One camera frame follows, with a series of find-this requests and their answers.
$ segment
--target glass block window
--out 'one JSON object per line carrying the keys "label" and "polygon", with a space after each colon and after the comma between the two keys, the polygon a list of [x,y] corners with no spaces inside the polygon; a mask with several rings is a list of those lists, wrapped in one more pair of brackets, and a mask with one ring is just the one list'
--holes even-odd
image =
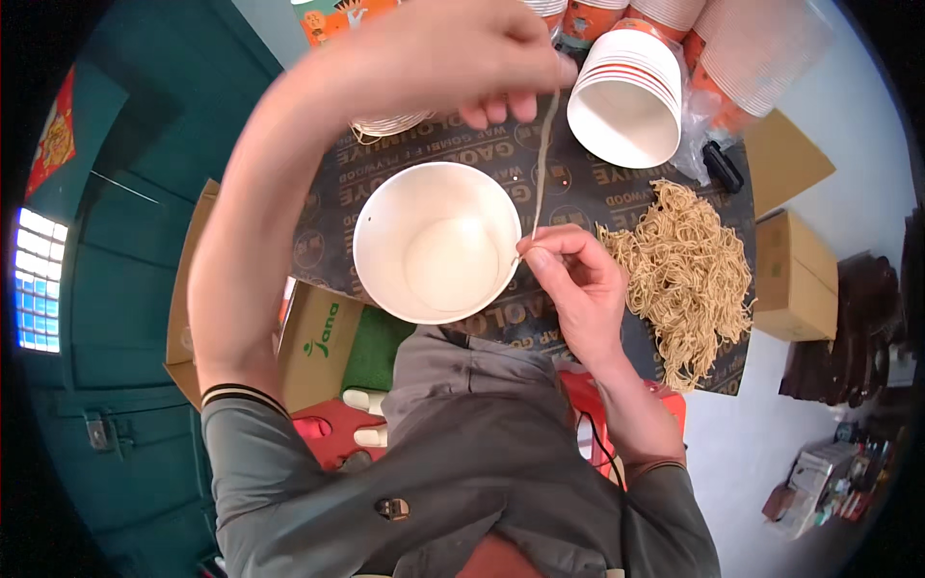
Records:
{"label": "glass block window", "polygon": [[21,348],[61,352],[58,300],[68,228],[29,209],[16,231],[16,325]]}

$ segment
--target striped sleeve cuff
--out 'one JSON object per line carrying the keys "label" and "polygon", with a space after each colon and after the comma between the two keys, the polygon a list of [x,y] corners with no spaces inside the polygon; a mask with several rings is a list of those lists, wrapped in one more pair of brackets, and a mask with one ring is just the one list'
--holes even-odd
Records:
{"label": "striped sleeve cuff", "polygon": [[240,384],[219,384],[210,387],[203,394],[203,408],[217,400],[253,400],[261,405],[265,405],[283,417],[289,418],[289,413],[281,403],[254,387],[242,386]]}

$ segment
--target jana logo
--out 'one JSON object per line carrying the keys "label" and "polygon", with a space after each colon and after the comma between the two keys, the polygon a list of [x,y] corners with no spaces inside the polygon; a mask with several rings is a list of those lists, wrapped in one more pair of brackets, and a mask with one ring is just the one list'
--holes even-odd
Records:
{"label": "jana logo", "polygon": [[340,306],[338,304],[331,303],[331,309],[330,311],[327,312],[327,320],[325,321],[325,330],[321,334],[321,340],[315,341],[314,339],[312,339],[309,343],[306,343],[302,347],[302,350],[305,351],[305,355],[307,357],[311,357],[312,352],[315,349],[319,349],[321,350],[322,353],[325,354],[325,359],[327,359],[327,345],[325,344],[327,343],[329,339],[331,339],[331,329],[334,328],[334,318],[337,316],[339,308]]}

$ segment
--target loose twine pile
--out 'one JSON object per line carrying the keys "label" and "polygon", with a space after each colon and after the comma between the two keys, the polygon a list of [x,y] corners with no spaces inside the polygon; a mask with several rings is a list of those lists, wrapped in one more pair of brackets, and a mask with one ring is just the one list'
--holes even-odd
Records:
{"label": "loose twine pile", "polygon": [[669,180],[651,184],[658,200],[635,232],[598,225],[598,239],[630,274],[626,306],[655,329],[664,383],[686,392],[709,375],[721,344],[751,328],[751,273],[742,241],[707,201]]}

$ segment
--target bowl rim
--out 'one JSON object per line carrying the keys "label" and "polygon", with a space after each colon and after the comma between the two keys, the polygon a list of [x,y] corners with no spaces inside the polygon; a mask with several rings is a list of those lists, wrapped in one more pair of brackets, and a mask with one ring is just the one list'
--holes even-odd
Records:
{"label": "bowl rim", "polygon": [[395,174],[392,175],[391,177],[389,177],[389,178],[387,178],[386,180],[384,180],[384,181],[382,182],[381,185],[379,185],[378,187],[376,187],[376,190],[373,191],[373,193],[372,193],[371,195],[369,195],[369,198],[368,198],[368,199],[366,199],[366,202],[364,203],[363,208],[360,210],[360,214],[359,214],[359,216],[357,217],[356,227],[353,228],[353,244],[352,244],[352,247],[353,247],[353,267],[356,269],[356,275],[357,275],[357,277],[359,277],[359,279],[360,279],[360,284],[363,285],[363,289],[364,289],[364,291],[366,291],[366,294],[369,295],[369,298],[370,298],[378,307],[381,307],[381,308],[382,308],[383,310],[385,310],[387,313],[392,314],[392,315],[398,317],[399,319],[401,319],[401,320],[403,320],[403,321],[407,321],[408,323],[415,323],[415,324],[418,324],[418,325],[425,325],[425,326],[439,326],[439,325],[444,325],[444,324],[447,324],[447,323],[454,323],[454,322],[456,322],[456,321],[462,321],[462,320],[465,319],[466,317],[470,317],[470,316],[472,316],[472,315],[474,315],[474,314],[477,314],[478,312],[480,312],[480,311],[482,311],[483,309],[485,309],[486,307],[488,307],[489,304],[491,304],[494,300],[496,300],[496,299],[498,298],[498,296],[499,296],[502,292],[504,292],[504,290],[511,284],[511,279],[513,279],[514,273],[516,273],[517,267],[518,267],[518,265],[520,265],[520,261],[521,261],[521,260],[520,260],[520,259],[515,259],[515,260],[513,261],[513,263],[511,263],[510,270],[508,271],[508,274],[507,274],[507,276],[506,276],[505,279],[504,279],[504,283],[501,283],[500,286],[499,286],[499,288],[498,288],[497,290],[492,291],[492,292],[489,293],[482,301],[480,301],[478,304],[474,305],[472,308],[467,309],[467,310],[465,310],[464,312],[462,312],[462,313],[460,313],[460,314],[452,314],[452,315],[447,316],[447,317],[443,317],[443,318],[439,318],[439,319],[433,319],[433,320],[431,320],[431,319],[422,319],[422,318],[412,317],[412,316],[405,315],[405,314],[400,314],[399,312],[395,311],[393,308],[387,306],[385,303],[383,303],[382,301],[380,301],[379,299],[376,298],[376,295],[374,294],[374,292],[371,291],[371,290],[369,290],[369,288],[366,286],[366,284],[363,283],[363,268],[360,267],[360,264],[357,263],[357,251],[356,251],[357,245],[359,244],[357,241],[358,241],[358,239],[361,237],[361,235],[363,234],[363,223],[366,222],[366,218],[368,217],[368,211],[371,211],[371,210],[372,210],[372,209],[369,209],[369,207],[373,204],[373,200],[375,199],[375,197],[376,197],[378,194],[380,194],[381,191],[384,191],[384,190],[387,190],[387,189],[388,189],[388,188],[387,188],[387,185],[390,184],[393,180],[397,180],[400,176],[403,176],[403,175],[405,175],[406,173],[412,172],[412,171],[414,171],[414,170],[419,170],[419,169],[421,169],[421,168],[423,168],[423,167],[431,167],[431,166],[452,166],[454,169],[457,168],[457,167],[461,167],[463,170],[468,170],[468,171],[472,171],[472,172],[478,173],[478,175],[480,176],[480,178],[485,179],[486,182],[491,181],[491,183],[494,185],[495,191],[497,191],[498,193],[503,194],[504,197],[505,197],[505,198],[507,199],[507,201],[508,201],[508,203],[507,203],[507,206],[508,206],[508,216],[509,216],[509,217],[511,218],[511,220],[513,221],[514,229],[515,229],[516,234],[517,234],[517,240],[520,240],[520,239],[523,237],[523,234],[524,234],[524,233],[523,233],[523,230],[522,230],[522,228],[521,228],[520,216],[517,215],[517,207],[514,205],[514,201],[513,201],[513,199],[511,198],[511,195],[508,194],[508,192],[504,189],[504,187],[502,187],[502,186],[500,185],[500,183],[498,183],[495,179],[493,179],[488,173],[486,173],[485,171],[480,170],[480,169],[478,169],[478,168],[475,168],[474,166],[465,165],[465,164],[463,164],[463,163],[453,163],[453,162],[451,162],[451,161],[431,161],[431,162],[427,162],[427,163],[419,163],[419,164],[414,165],[414,166],[409,166],[409,167],[407,167],[407,168],[403,168],[403,169],[400,170],[399,172],[395,173]]}

